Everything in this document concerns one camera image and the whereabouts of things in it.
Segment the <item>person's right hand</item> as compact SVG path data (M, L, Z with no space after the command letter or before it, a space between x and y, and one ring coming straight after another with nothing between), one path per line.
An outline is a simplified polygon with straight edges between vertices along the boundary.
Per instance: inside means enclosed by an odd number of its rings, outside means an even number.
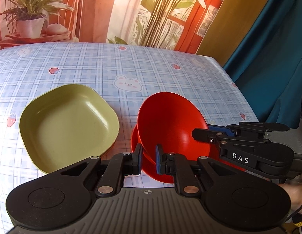
M302 205L302 183L279 184L290 196L291 209L296 211Z

